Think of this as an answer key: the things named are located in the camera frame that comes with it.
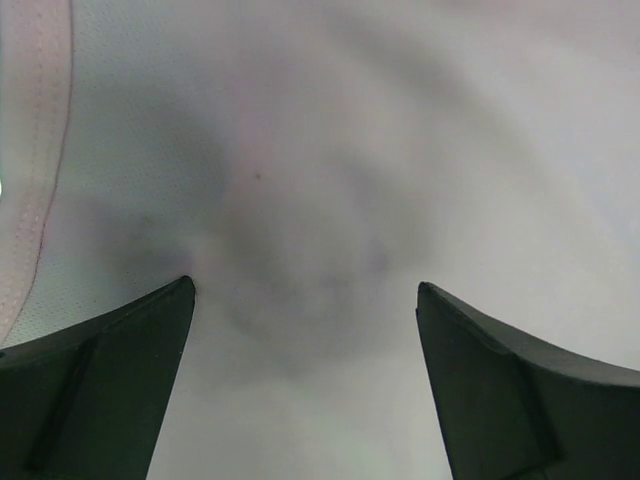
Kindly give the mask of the pink t shirt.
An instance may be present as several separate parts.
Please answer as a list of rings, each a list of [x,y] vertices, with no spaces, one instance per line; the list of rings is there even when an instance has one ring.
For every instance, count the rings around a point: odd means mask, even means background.
[[[186,276],[144,479],[455,479],[436,285],[639,373],[635,1],[5,1],[1,351]]]

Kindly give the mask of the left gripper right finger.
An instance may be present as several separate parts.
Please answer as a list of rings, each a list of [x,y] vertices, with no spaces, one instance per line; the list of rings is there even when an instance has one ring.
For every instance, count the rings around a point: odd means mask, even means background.
[[[638,371],[550,344],[427,282],[416,318],[453,478],[638,478]]]

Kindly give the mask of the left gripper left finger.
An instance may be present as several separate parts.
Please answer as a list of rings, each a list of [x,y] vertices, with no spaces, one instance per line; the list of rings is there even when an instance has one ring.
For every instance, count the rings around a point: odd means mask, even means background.
[[[2,478],[146,478],[194,306],[193,281],[183,276],[2,349]]]

